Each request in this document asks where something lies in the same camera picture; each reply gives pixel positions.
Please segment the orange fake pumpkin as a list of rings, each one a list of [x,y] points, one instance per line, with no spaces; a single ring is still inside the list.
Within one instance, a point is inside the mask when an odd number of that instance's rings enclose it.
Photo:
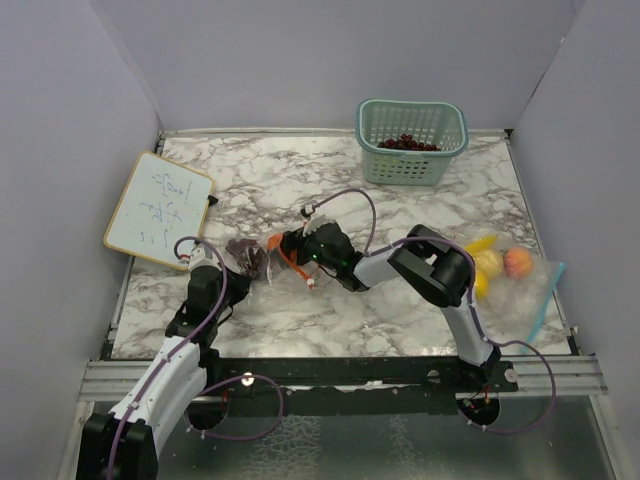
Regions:
[[[276,233],[271,235],[267,240],[267,249],[268,250],[277,250],[280,248],[281,242],[283,239],[282,233]]]

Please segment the clear bag red zipper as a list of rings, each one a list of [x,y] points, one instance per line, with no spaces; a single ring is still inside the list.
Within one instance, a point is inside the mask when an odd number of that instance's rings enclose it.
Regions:
[[[267,263],[265,278],[261,280],[252,280],[252,281],[267,281],[270,284],[273,284],[276,280],[279,279],[282,272],[288,271],[288,272],[295,273],[304,282],[306,287],[309,290],[312,290],[315,287],[315,280],[312,277],[312,275],[305,272],[300,266],[293,265],[292,263],[287,261],[284,258],[284,254],[281,252],[280,248],[277,250],[268,250],[267,249],[268,238],[266,240],[249,238],[249,239],[256,240],[266,250],[268,255],[268,263]]]

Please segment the dark purple fake grapes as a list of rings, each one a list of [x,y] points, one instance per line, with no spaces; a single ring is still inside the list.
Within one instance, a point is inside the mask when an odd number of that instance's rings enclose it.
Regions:
[[[256,241],[249,238],[231,239],[225,246],[226,252],[237,264],[238,272],[251,280],[265,278],[268,255]]]

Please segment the red fake grapes bunch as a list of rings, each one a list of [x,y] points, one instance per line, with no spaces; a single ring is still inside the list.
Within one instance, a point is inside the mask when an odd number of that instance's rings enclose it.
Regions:
[[[404,150],[404,151],[428,151],[428,152],[439,152],[441,150],[435,144],[419,142],[413,138],[412,135],[402,134],[398,138],[393,139],[389,138],[384,141],[381,141],[377,145],[378,148],[384,149],[395,149],[395,150]]]

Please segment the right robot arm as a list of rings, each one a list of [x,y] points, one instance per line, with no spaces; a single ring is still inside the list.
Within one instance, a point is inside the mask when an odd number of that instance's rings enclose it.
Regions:
[[[485,338],[475,308],[474,261],[434,230],[418,224],[405,238],[366,254],[354,248],[337,222],[306,223],[277,236],[271,248],[297,270],[315,263],[350,292],[403,279],[441,309],[456,343],[461,383],[481,391],[494,381],[501,353]]]

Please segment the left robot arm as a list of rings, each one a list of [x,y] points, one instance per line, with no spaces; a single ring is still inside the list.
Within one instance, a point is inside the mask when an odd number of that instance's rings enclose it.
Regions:
[[[186,299],[165,330],[149,368],[108,413],[85,422],[77,479],[154,479],[159,456],[196,394],[220,385],[221,371],[209,362],[219,318],[248,295],[251,279],[227,267],[190,271]]]

